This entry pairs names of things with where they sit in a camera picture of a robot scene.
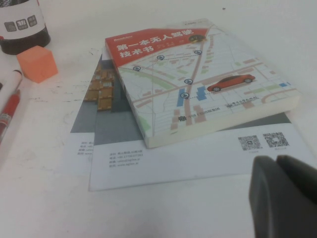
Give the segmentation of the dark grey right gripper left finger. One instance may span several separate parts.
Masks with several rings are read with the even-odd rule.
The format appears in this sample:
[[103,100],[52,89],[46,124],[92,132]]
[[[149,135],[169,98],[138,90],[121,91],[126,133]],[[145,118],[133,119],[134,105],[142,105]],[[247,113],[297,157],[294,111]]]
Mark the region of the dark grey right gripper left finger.
[[255,237],[302,238],[305,198],[283,169],[268,156],[254,158],[249,189]]

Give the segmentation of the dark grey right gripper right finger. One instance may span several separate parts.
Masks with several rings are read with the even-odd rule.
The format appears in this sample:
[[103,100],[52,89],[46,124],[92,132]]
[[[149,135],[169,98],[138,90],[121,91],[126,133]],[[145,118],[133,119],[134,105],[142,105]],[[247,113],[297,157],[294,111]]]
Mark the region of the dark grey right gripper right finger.
[[277,163],[287,175],[295,191],[287,195],[291,202],[287,218],[292,238],[315,238],[317,236],[317,170],[287,155],[277,157]]

